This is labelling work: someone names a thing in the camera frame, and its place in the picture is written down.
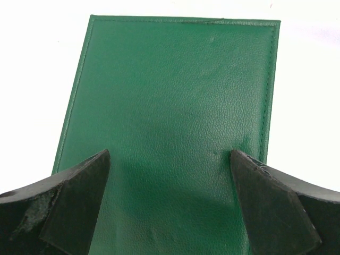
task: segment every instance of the pebbled leather texture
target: pebbled leather texture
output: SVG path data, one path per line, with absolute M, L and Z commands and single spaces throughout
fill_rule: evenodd
M 53 173 L 107 148 L 90 254 L 248 254 L 230 170 L 265 162 L 279 21 L 91 16 Z

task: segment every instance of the white background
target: white background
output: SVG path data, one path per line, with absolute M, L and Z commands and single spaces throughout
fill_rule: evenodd
M 337 2 L 1 0 L 0 193 L 50 176 L 91 14 L 281 20 L 267 163 L 340 191 Z

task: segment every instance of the green leather card holder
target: green leather card holder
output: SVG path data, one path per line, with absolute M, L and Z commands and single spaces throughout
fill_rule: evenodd
M 278 33 L 91 16 L 53 169 L 110 151 L 90 254 L 248 254 L 230 152 L 266 162 Z

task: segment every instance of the green leather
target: green leather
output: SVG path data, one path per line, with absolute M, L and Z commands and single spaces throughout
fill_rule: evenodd
M 53 171 L 110 151 L 90 254 L 248 254 L 230 152 L 266 162 L 278 31 L 91 16 Z

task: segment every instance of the scuff mark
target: scuff mark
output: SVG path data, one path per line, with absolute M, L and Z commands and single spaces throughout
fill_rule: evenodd
M 211 20 L 199 20 L 199 21 L 182 21 L 183 24 L 216 24 L 225 19 L 211 19 Z
M 54 191 L 49 191 L 34 198 L 34 201 L 26 210 L 21 223 L 17 226 L 15 231 L 13 231 L 10 240 L 13 240 L 22 232 L 30 232 L 34 227 L 46 219 L 53 196 Z

